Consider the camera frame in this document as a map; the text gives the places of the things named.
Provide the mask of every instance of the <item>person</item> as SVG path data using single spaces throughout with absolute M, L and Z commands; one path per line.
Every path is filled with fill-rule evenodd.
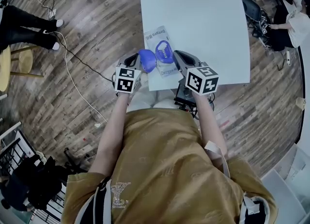
M 205 152 L 212 141 L 228 154 L 207 96 L 193 93 L 200 134 L 192 115 L 171 105 L 172 92 L 147 92 L 143 74 L 141 84 L 128 107 L 129 94 L 119 93 L 89 171 L 69 176 L 62 224 L 93 223 L 82 212 L 93 214 L 92 195 L 109 177 L 104 213 L 94 223 L 102 218 L 115 224 L 239 223 L 245 193 L 265 199 L 266 212 L 263 208 L 261 214 L 265 223 L 274 223 L 275 201 L 248 163 L 240 157 L 228 159 L 229 179 Z
M 15 6 L 8 5 L 0 8 L 0 50 L 19 42 L 32 43 L 46 49 L 58 50 L 60 45 L 55 36 L 24 27 L 53 32 L 62 25 L 63 20 L 45 20 Z
M 277 6 L 270 44 L 274 51 L 283 51 L 285 47 L 297 48 L 310 33 L 310 0 L 302 0 L 301 6 L 293 0 L 296 9 L 288 13 L 285 6 Z
M 5 209 L 9 209 L 12 206 L 18 211 L 32 211 L 33 206 L 26 206 L 24 202 L 35 179 L 36 166 L 34 163 L 39 158 L 39 155 L 25 158 L 10 177 L 0 177 L 0 189 L 4 198 L 1 200 L 1 203 Z

